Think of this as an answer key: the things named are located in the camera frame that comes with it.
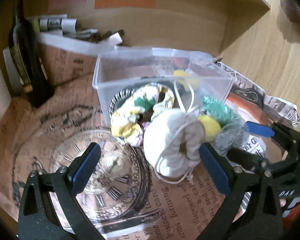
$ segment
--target clock hand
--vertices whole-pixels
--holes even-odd
[[[118,165],[118,160],[119,160],[119,157],[117,157],[117,159],[112,163],[112,166],[111,166],[111,168],[109,169],[109,173],[112,172],[114,166]]]

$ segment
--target tennis ball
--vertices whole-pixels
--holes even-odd
[[[210,115],[199,115],[198,120],[202,123],[205,132],[205,142],[211,142],[221,132],[220,124]]]

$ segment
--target wooden floor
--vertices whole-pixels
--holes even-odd
[[[271,10],[266,14],[248,6],[233,11],[221,56],[225,64],[260,85],[268,95],[296,104],[300,115],[300,25],[289,22],[280,0],[268,1]]]

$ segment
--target yellow ball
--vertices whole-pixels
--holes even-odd
[[[210,115],[199,115],[198,120],[202,123],[205,131],[206,138],[205,142],[211,142],[215,139],[215,137],[220,133],[221,126],[220,124],[212,118]]]
[[[178,70],[174,71],[173,76],[174,77],[190,77],[190,78],[186,78],[185,81],[183,81],[183,80],[177,81],[178,83],[183,84],[186,91],[190,91],[188,85],[190,85],[193,90],[196,90],[200,87],[200,79],[195,78],[193,75],[187,73],[184,70],[178,69]]]

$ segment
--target drawstring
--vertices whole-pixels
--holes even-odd
[[[182,112],[184,112],[184,113],[190,113],[190,112],[192,112],[193,110],[197,109],[197,107],[195,107],[194,109],[191,109],[192,106],[193,106],[193,103],[194,103],[194,90],[193,90],[193,88],[192,88],[189,84],[188,84],[188,87],[189,87],[190,92],[191,92],[191,103],[190,103],[190,106],[189,106],[189,108],[188,108],[187,111],[186,111],[186,109],[185,109],[185,106],[184,106],[183,103],[182,103],[180,94],[179,94],[178,89],[177,89],[177,83],[176,83],[176,81],[174,82],[173,87],[174,87],[174,92],[175,92],[175,94],[176,94],[176,98],[177,98],[177,101],[178,101],[180,110],[181,110]],[[177,130],[177,132],[176,132],[175,135],[173,136],[172,140],[170,141],[170,144],[169,144],[168,146],[166,146],[166,148],[170,147],[170,145],[172,144],[172,142],[175,140],[175,138],[179,135],[179,133],[180,133],[185,127],[187,127],[188,125],[191,125],[191,124],[193,124],[193,123],[195,123],[195,122],[199,122],[199,121],[198,121],[198,120],[193,120],[193,121],[191,121],[191,122],[187,122],[187,123],[185,123],[184,125],[182,125],[182,126]],[[190,167],[189,170],[186,172],[186,174],[184,174],[184,175],[182,176],[182,178],[179,179],[178,181],[169,181],[169,180],[166,180],[166,179],[164,179],[163,177],[161,177],[161,175],[160,175],[159,172],[157,171],[157,167],[158,167],[159,163],[161,162],[162,156],[163,156],[163,152],[160,153],[160,155],[159,155],[159,157],[158,157],[158,159],[157,159],[157,161],[156,161],[156,163],[155,163],[155,166],[154,166],[154,173],[156,174],[156,176],[157,176],[159,179],[161,179],[161,180],[164,181],[164,182],[170,183],[170,184],[178,184],[178,183],[182,182],[185,178],[187,178],[187,179],[189,180],[190,184],[193,184],[193,174],[192,174],[192,172],[193,172],[194,167]]]
[[[184,112],[184,113],[188,113],[188,112],[190,113],[190,112],[193,111],[193,110],[191,110],[191,108],[192,108],[193,103],[194,103],[194,90],[193,90],[192,86],[190,86],[189,84],[188,84],[188,87],[189,87],[190,92],[191,92],[191,103],[190,103],[190,106],[188,108],[188,111],[186,111],[185,106],[182,103],[179,91],[177,89],[177,82],[175,81],[174,84],[173,84],[174,92],[176,94],[176,98],[178,100],[179,107],[180,107],[181,111]]]

